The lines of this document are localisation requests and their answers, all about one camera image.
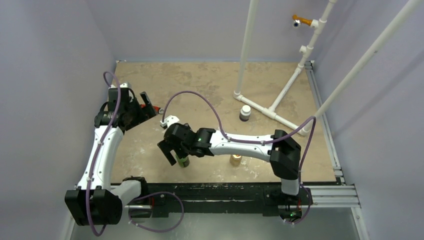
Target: green can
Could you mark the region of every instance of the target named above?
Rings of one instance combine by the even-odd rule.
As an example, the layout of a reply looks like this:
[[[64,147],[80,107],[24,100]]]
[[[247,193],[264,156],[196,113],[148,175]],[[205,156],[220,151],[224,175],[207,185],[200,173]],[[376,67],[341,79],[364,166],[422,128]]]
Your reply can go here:
[[[189,156],[179,158],[177,155],[175,155],[175,159],[176,159],[177,163],[179,164],[179,166],[182,167],[182,168],[187,168],[190,164]]]

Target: wooden table surface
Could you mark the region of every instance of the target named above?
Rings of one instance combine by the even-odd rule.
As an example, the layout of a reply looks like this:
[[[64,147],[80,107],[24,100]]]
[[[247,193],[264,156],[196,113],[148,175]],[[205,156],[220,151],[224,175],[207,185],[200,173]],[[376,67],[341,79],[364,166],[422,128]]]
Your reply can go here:
[[[249,62],[244,74],[241,93],[248,99],[269,107],[289,80],[297,63]],[[273,134],[275,129],[291,130],[262,115],[255,109],[249,121],[239,120],[244,105],[233,98],[238,79],[238,62],[119,62],[116,75],[129,82],[136,94],[147,92],[153,105],[165,107],[176,92],[191,90],[206,97],[218,112],[227,133],[243,135]],[[277,107],[278,115],[300,125],[316,111],[309,81],[303,71]],[[198,128],[218,128],[217,119],[209,106],[198,96],[182,94],[169,105],[167,115],[175,115],[181,123]],[[157,143],[164,130],[158,115],[127,131],[116,153],[112,183],[129,176],[145,177],[150,183],[221,183],[221,182],[279,182],[271,165],[259,159],[244,157],[239,166],[232,166],[229,155],[190,156],[190,165],[171,166]],[[305,147],[307,138],[298,134],[294,139]],[[315,133],[302,170],[304,182],[334,181],[334,171],[327,144],[317,122]]]

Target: floor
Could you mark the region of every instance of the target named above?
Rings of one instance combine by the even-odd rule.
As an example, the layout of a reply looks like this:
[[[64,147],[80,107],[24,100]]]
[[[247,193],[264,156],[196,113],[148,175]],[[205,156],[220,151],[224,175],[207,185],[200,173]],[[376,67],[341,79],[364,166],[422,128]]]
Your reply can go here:
[[[241,93],[250,100],[268,107],[291,77],[297,63],[249,62],[244,74]],[[196,91],[205,96],[216,108],[227,133],[266,135],[275,129],[291,130],[252,109],[249,121],[239,120],[243,103],[233,98],[238,78],[238,62],[120,62],[116,75],[121,82],[129,82],[136,94],[147,92],[153,105],[164,107],[168,99],[182,90]],[[277,107],[278,115],[300,125],[313,115],[316,105],[309,81],[303,71]],[[198,128],[218,128],[218,122],[199,97],[182,94],[169,105],[167,115],[175,115],[181,123]],[[143,176],[151,183],[220,183],[220,182],[279,182],[269,163],[244,157],[239,166],[230,164],[229,155],[190,156],[190,165],[181,168],[171,166],[157,147],[163,139],[160,127],[161,115],[127,131],[116,153],[112,183],[120,183],[129,176]],[[307,138],[295,135],[302,146]],[[316,125],[312,143],[302,170],[304,182],[334,181],[321,123]]]

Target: beige table surface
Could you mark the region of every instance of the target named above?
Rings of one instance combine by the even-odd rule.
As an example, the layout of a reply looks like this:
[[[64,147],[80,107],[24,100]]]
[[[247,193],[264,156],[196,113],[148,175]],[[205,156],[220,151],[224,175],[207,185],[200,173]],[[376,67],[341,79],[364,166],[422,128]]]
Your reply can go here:
[[[249,62],[244,74],[241,93],[248,99],[269,107],[291,77],[297,63]],[[238,62],[119,62],[116,75],[121,82],[129,82],[136,94],[147,92],[153,105],[165,107],[168,99],[183,90],[196,91],[205,96],[216,108],[227,133],[243,135],[273,134],[275,129],[291,130],[252,109],[249,121],[239,120],[244,105],[233,98],[238,79]],[[276,112],[300,125],[316,111],[313,95],[305,71],[292,85]],[[198,96],[182,94],[169,105],[167,115],[175,115],[181,123],[198,128],[218,128],[218,122],[209,106]],[[278,182],[269,163],[244,157],[234,167],[229,155],[190,156],[190,165],[171,166],[157,143],[164,130],[158,115],[127,131],[116,153],[112,183],[120,183],[129,176],[145,177],[150,183],[220,183],[220,182]],[[303,148],[307,138],[298,134],[294,139]],[[312,143],[302,170],[305,182],[334,181],[334,171],[321,128],[316,125]]]

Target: gray wall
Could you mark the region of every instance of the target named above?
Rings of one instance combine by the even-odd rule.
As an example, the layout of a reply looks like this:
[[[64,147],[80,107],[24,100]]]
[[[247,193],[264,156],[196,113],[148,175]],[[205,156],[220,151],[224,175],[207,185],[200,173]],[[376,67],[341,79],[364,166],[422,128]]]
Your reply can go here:
[[[358,0],[346,13],[345,24],[328,35],[329,45],[316,58],[324,99],[405,3]],[[424,234],[423,21],[421,4],[327,112],[343,172],[356,184],[373,240]]]
[[[249,0],[87,0],[113,55],[128,61],[238,61]],[[298,62],[313,35],[292,15],[318,19],[327,0],[261,0],[249,60]],[[328,28],[341,18],[334,11]],[[320,49],[323,41],[316,44]]]
[[[284,224],[279,217],[260,214],[205,214],[187,213],[180,226],[166,233],[154,233],[128,224],[128,213],[122,214],[118,225],[109,225],[100,238],[89,227],[76,226],[72,240],[358,240],[350,208],[313,208],[307,218],[294,227]],[[169,218],[147,219],[144,226],[166,229],[174,225],[180,215]]]
[[[2,0],[0,239],[57,240],[114,58],[83,0]]]

